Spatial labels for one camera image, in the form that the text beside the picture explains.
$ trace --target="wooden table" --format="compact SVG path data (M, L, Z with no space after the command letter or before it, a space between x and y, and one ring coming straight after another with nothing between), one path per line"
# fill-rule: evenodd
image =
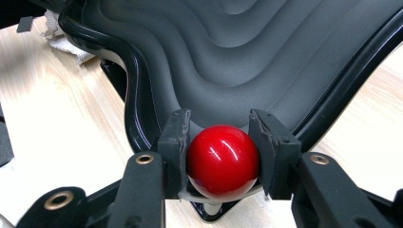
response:
M79 186L91 194L119 179L132 155L124 103L94 59L77 66L32 31L0 30L0 102L15 160L0 169L0 214L13 223L47 191ZM314 148L337 159L363 188L391 200L403 187L403 48L363 86ZM293 227L290 201L244 199L214 225L187 201L166 202L168 227Z

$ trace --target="white cloth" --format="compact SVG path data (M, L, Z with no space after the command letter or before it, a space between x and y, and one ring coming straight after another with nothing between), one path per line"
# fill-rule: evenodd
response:
M59 18L58 13L47 10L45 12L45 17L47 18L48 30L41 35L47 38L51 47L74 54L76 56L77 65L94 57L94 55L75 47L68 41L62 29L59 27L57 21Z

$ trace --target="glossy red sphere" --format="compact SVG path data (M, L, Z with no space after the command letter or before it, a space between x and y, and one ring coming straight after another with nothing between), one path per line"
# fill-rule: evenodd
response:
M259 175L259 152L251 138L230 125L204 129L189 146L186 170L205 197L219 202L238 200Z

